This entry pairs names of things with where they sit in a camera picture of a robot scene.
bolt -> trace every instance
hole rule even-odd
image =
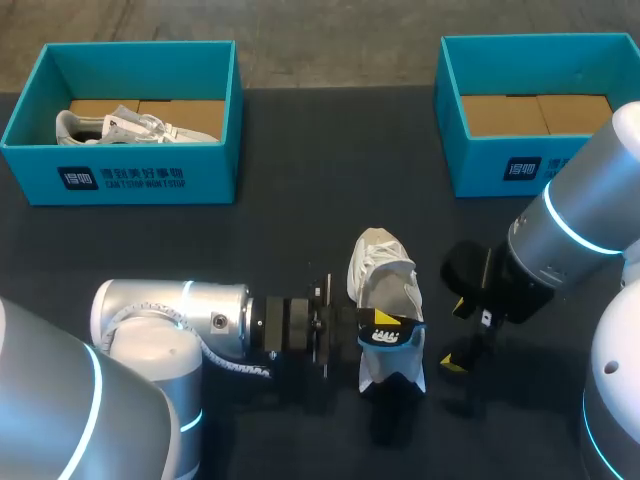
[[[227,317],[224,315],[216,315],[213,317],[213,326],[217,329],[222,329],[227,326]]]

blue box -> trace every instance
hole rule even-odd
[[[72,99],[224,100],[222,138],[215,144],[56,145],[56,115]],[[231,203],[242,102],[234,42],[48,44],[0,149],[31,205]],[[153,169],[168,177],[128,186],[107,178],[115,169]],[[83,178],[91,182],[68,189],[64,172],[90,173]]]
[[[544,172],[590,135],[473,137],[462,95],[606,95],[615,111],[640,99],[640,54],[622,33],[443,37],[434,105],[457,197],[537,195]],[[510,164],[535,167],[505,179]]]

dark tabletop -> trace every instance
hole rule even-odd
[[[506,325],[472,381],[472,408],[439,377],[444,346],[467,332],[438,278],[457,240],[502,240],[527,198],[456,200],[431,87],[248,90],[233,206],[31,208],[0,164],[0,294],[89,340],[110,278],[247,283],[301,295],[347,263],[367,227],[396,235],[418,265],[428,324],[428,394],[376,432],[375,402],[336,387],[324,415],[261,398],[269,386],[205,371],[200,478],[583,479],[582,385],[595,326],[619,285],[607,265],[524,325]],[[17,95],[0,95],[0,131]]]

blue led ring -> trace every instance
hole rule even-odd
[[[569,235],[571,238],[573,238],[576,242],[578,242],[583,247],[587,247],[589,250],[593,250],[594,252],[602,253],[604,255],[619,255],[620,253],[622,253],[620,250],[609,250],[607,248],[602,248],[602,247],[599,247],[597,245],[594,245],[593,243],[589,242],[588,240],[585,240],[580,235],[578,235],[576,232],[571,230],[569,225],[567,225],[564,222],[564,220],[562,220],[562,218],[560,217],[560,215],[558,214],[556,209],[553,208],[553,205],[551,204],[551,199],[549,198],[549,186],[550,185],[551,185],[551,182],[547,183],[547,186],[544,188],[544,203],[547,205],[547,210],[549,210],[549,213],[551,214],[553,219],[556,221],[558,226],[562,230],[564,230],[564,232],[567,235]]]

white sneaker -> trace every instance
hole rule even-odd
[[[206,133],[174,127],[153,115],[140,115],[122,105],[105,117],[79,117],[63,110],[56,117],[56,139],[58,145],[218,141]]]
[[[349,263],[347,293],[359,308],[377,308],[424,322],[422,296],[415,272],[400,241],[382,228],[369,228],[358,239]],[[407,348],[379,351],[363,348],[360,392],[394,373],[426,392],[422,353],[424,328],[416,330]]]

